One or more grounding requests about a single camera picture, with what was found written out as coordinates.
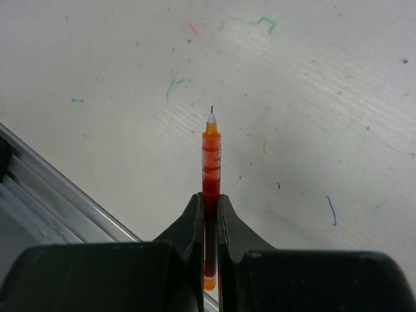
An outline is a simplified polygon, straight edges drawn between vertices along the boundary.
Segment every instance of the pink marker mark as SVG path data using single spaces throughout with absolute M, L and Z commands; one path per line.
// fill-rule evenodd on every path
M 188 23 L 188 27 L 194 32 L 195 37 L 196 37 L 198 35 L 198 31 L 196 30 L 196 28 L 193 26 L 191 22 Z

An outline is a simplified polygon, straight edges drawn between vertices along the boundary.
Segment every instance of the gray surface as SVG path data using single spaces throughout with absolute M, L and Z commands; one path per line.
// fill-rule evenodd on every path
M 16 258 L 40 243 L 0 206 L 0 284 Z

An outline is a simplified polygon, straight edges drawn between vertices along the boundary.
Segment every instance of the orange pen end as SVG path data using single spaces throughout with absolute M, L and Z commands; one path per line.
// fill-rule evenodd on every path
M 212 277 L 204 276 L 203 277 L 203 288 L 206 291 L 213 291 L 214 288 L 215 288 L 215 284 L 216 284 L 215 276 L 212 276 Z

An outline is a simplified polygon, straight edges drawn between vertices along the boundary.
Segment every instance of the white surface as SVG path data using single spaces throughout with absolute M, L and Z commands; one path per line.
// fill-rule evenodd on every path
M 235 19 L 262 16 L 275 35 Z M 415 16 L 412 0 L 4 0 L 0 121 L 152 239 L 201 189 L 214 105 L 222 191 L 249 226 L 386 252 L 416 287 Z

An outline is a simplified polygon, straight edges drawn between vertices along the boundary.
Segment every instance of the green marker mark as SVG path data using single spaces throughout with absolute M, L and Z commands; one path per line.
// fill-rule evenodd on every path
M 245 19 L 242 19 L 242 18 L 233 18 L 233 20 L 243 21 L 245 23 L 249 23 L 252 25 L 257 25 L 257 24 L 260 24 L 262 21 L 266 21 L 267 23 L 270 24 L 270 27 L 268 28 L 268 35 L 269 36 L 274 35 L 274 28 L 276 27 L 276 22 L 271 20 L 270 18 L 261 18 L 258 21 L 246 21 Z
M 172 88 L 174 87 L 174 85 L 178 85 L 179 83 L 182 83 L 182 82 L 184 82 L 185 80 L 184 79 L 181 79 L 181 80 L 177 80 L 175 77 L 174 77 L 174 71 L 173 70 L 170 70 L 170 75 L 172 76 L 172 80 L 170 81 L 170 84 L 169 84 L 169 88 L 168 88 L 168 90 L 166 91 L 166 100 L 167 101 L 169 101 L 169 94 L 170 94 L 170 91 L 172 90 Z

